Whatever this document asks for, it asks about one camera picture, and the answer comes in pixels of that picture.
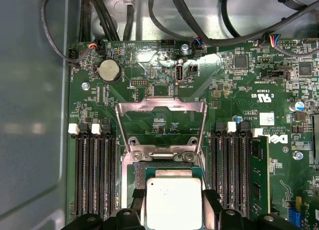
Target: internal usb port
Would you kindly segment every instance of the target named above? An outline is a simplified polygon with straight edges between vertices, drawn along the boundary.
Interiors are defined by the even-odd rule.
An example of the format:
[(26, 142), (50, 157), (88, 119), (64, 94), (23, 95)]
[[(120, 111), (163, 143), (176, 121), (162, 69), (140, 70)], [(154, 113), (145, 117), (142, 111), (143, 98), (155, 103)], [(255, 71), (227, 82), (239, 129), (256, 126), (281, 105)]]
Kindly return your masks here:
[(176, 66), (176, 80), (183, 80), (183, 66)]

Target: ram slot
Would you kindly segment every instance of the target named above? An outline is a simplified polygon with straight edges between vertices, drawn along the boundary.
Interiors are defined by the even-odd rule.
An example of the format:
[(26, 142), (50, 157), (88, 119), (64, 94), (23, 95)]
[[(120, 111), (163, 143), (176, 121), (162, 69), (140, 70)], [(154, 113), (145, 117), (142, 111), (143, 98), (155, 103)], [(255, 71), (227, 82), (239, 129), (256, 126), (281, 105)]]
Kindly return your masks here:
[(224, 208), (229, 208), (229, 168), (228, 168), (228, 160), (229, 160), (229, 149), (228, 149), (228, 138), (227, 137), (223, 137), (222, 138), (222, 163), (223, 163), (223, 206)]
[(249, 210), (249, 201), (250, 201), (250, 194), (249, 194), (249, 179), (250, 179), (250, 161), (249, 161), (249, 148), (248, 144), (250, 139), (247, 137), (241, 137), (240, 139), (240, 157), (241, 166), (239, 168), (239, 173), (241, 175), (241, 211), (243, 212), (244, 216), (249, 218), (250, 210)]
[(246, 172), (246, 217), (250, 218), (250, 137), (245, 138), (245, 172)]
[(218, 140), (219, 138), (212, 133), (210, 146), (211, 186), (216, 191), (218, 191)]
[(236, 152), (235, 149), (235, 133), (232, 133), (227, 138), (227, 149), (228, 149), (228, 156), (227, 156), (227, 165), (228, 165), (228, 176), (227, 176), (227, 185), (228, 185), (228, 203), (229, 208), (234, 208), (235, 202), (235, 186), (236, 183), (234, 181), (234, 153)]
[(100, 173), (99, 173), (99, 152), (100, 152), (100, 136), (95, 136), (93, 139), (93, 212), (94, 214), (98, 213), (98, 186), (100, 182)]
[(83, 138), (75, 139), (75, 211), (76, 216), (83, 215)]
[(88, 211), (88, 203), (89, 203), (89, 195), (88, 195), (88, 171), (89, 171), (89, 138), (88, 136), (83, 136), (83, 144), (82, 144), (82, 203), (83, 203), (83, 213), (87, 213)]
[(242, 202), (242, 155), (241, 155), (241, 144), (240, 138), (236, 137), (235, 141), (235, 151), (233, 153), (234, 156), (234, 182), (235, 182), (235, 194), (234, 194), (234, 208), (241, 211), (241, 202)]
[(100, 216), (105, 220), (107, 218), (107, 212), (108, 212), (108, 189), (107, 189), (107, 182), (108, 182), (108, 149), (109, 149), (109, 142), (106, 139), (101, 140), (101, 148), (100, 151), (100, 199), (99, 199), (99, 205), (100, 210), (99, 214)]
[(111, 214), (116, 208), (116, 176), (117, 176), (117, 156), (115, 140), (109, 139), (108, 152), (108, 212)]

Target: integrated circuit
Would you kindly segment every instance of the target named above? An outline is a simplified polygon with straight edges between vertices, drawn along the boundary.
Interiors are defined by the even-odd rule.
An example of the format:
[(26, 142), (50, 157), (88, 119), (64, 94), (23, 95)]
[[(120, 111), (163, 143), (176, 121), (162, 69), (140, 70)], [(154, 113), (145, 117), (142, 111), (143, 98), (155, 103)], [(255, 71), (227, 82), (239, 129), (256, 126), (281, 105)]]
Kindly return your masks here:
[(236, 69), (246, 69), (248, 67), (247, 56), (237, 55), (235, 56), (235, 68)]
[(312, 72), (313, 72), (312, 62), (299, 63), (299, 76), (312, 76)]

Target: cable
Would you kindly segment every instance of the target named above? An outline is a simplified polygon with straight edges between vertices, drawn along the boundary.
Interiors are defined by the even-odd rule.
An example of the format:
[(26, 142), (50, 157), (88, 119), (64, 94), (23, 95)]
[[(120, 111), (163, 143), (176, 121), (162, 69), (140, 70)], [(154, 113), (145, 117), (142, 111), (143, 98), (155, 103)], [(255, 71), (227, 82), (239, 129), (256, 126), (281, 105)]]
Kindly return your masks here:
[(104, 5), (103, 0), (96, 0), (96, 2), (98, 3), (98, 5), (99, 5), (104, 17), (105, 17), (105, 20), (109, 26), (109, 29), (111, 31), (110, 32), (111, 36), (113, 37), (113, 39), (115, 41), (120, 41), (119, 35), (115, 29), (115, 26), (114, 26), (114, 23), (113, 23), (112, 18), (110, 16), (110, 13), (109, 13), (108, 9), (106, 8), (106, 6)]
[(170, 36), (174, 37), (175, 39), (180, 39), (180, 40), (185, 40), (185, 41), (189, 41), (192, 42), (193, 38), (192, 37), (185, 37), (179, 34), (176, 34), (168, 29), (166, 29), (159, 21), (158, 19), (156, 19), (154, 12), (153, 12), (153, 6), (154, 6), (154, 0), (149, 0), (149, 14), (150, 14), (150, 18), (152, 20), (152, 22), (154, 23), (154, 25), (156, 25), (156, 27), (158, 29), (160, 29), (161, 31), (163, 31), (166, 34), (169, 34)]
[(229, 31), (229, 33), (233, 36), (233, 37), (240, 37), (240, 34), (235, 30), (235, 28), (233, 27), (233, 25), (231, 24), (229, 17), (228, 17), (228, 11), (227, 11), (227, 2), (228, 0), (222, 0), (221, 2), (221, 16), (223, 18), (223, 22), (227, 28), (227, 30)]
[(311, 51), (309, 53), (306, 53), (306, 54), (295, 54), (295, 53), (291, 53), (291, 52), (287, 52), (285, 51), (284, 49), (281, 49), (277, 46), (275, 46), (274, 48), (276, 51), (278, 51), (279, 53), (281, 54), (285, 54), (289, 57), (307, 57), (307, 56), (310, 56), (310, 55), (314, 55), (314, 54), (318, 54), (319, 53), (319, 49), (316, 49), (314, 51)]
[[(175, 3), (175, 6), (176, 5), (178, 6), (177, 10), (180, 13), (180, 15), (183, 15), (184, 18), (186, 16), (191, 16), (191, 19), (188, 19), (187, 23), (192, 22), (193, 16), (191, 15), (190, 11), (188, 10), (185, 2), (183, 0), (178, 0), (178, 2), (177, 2), (177, 0), (175, 0), (174, 3)], [(256, 39), (261, 38), (265, 34), (273, 33), (275, 31), (277, 31), (278, 29), (286, 26), (287, 24), (300, 18), (301, 16), (312, 11), (313, 9), (316, 9), (317, 7), (319, 7), (319, 0), (310, 4), (309, 6), (304, 8), (303, 10), (294, 13), (293, 15), (289, 16), (288, 18), (286, 18), (286, 19), (284, 19), (284, 20), (282, 20), (282, 21), (280, 21), (280, 22), (278, 22), (278, 23), (276, 23), (276, 24), (274, 24), (266, 29), (260, 30), (258, 32), (253, 33), (253, 34), (249, 34), (249, 35), (245, 35), (245, 36), (241, 36), (241, 37), (237, 37), (237, 38), (233, 38), (233, 39), (208, 39), (206, 35), (201, 36), (200, 34), (198, 34), (198, 36), (207, 45), (220, 46), (220, 47), (221, 46), (231, 46), (231, 45), (239, 44), (239, 43), (246, 42), (249, 40), (256, 40)]]
[(125, 41), (130, 40), (133, 22), (134, 22), (134, 7), (131, 4), (129, 4), (127, 7), (126, 25), (125, 25), (124, 33), (123, 33), (123, 40)]
[(64, 54), (62, 54), (60, 52), (60, 50), (58, 49), (58, 47), (56, 46), (54, 40), (52, 39), (52, 36), (50, 34), (50, 31), (49, 31), (49, 28), (48, 28), (48, 25), (47, 25), (47, 22), (46, 22), (46, 5), (47, 3), (49, 2), (49, 0), (43, 0), (42, 1), (42, 5), (41, 5), (41, 21), (42, 21), (42, 26), (43, 26), (43, 29), (44, 29), (44, 33), (45, 33), (45, 36), (46, 38), (48, 39), (51, 47), (53, 48), (53, 50), (64, 60), (68, 61), (68, 62), (71, 62), (71, 63), (78, 63), (80, 62), (82, 59), (85, 58), (85, 56), (91, 51), (91, 49), (87, 49), (83, 52), (82, 55), (80, 55), (77, 59), (71, 59), (71, 58), (68, 58), (67, 56), (65, 56)]
[(200, 28), (193, 15), (190, 13), (184, 0), (172, 0), (180, 16), (188, 24), (188, 26), (205, 42), (208, 43), (209, 38)]
[(107, 22), (104, 18), (104, 15), (100, 9), (100, 6), (98, 5), (98, 2), (96, 0), (91, 0), (91, 1), (92, 1), (94, 8), (95, 8), (96, 14), (99, 17), (99, 20), (100, 20), (101, 26), (103, 28), (106, 39), (108, 41), (112, 41), (113, 38), (111, 36), (111, 31), (110, 31), (109, 25), (107, 24)]

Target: chip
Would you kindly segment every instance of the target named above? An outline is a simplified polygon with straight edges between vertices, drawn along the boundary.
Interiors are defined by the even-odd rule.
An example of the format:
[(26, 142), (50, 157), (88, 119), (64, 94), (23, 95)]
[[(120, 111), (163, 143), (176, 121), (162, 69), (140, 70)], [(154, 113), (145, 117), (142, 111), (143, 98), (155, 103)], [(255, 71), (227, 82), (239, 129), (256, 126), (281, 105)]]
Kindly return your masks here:
[(220, 98), (221, 97), (220, 90), (213, 90), (213, 97), (214, 98)]
[(299, 63), (299, 76), (312, 76), (313, 63), (301, 62)]
[(221, 106), (221, 103), (220, 103), (220, 102), (212, 102), (212, 103), (211, 103), (211, 107), (219, 108), (220, 106)]
[(235, 68), (244, 69), (247, 68), (247, 56), (239, 55), (235, 56)]
[(260, 200), (260, 186), (256, 183), (253, 184), (253, 193), (255, 198), (257, 198), (258, 200)]

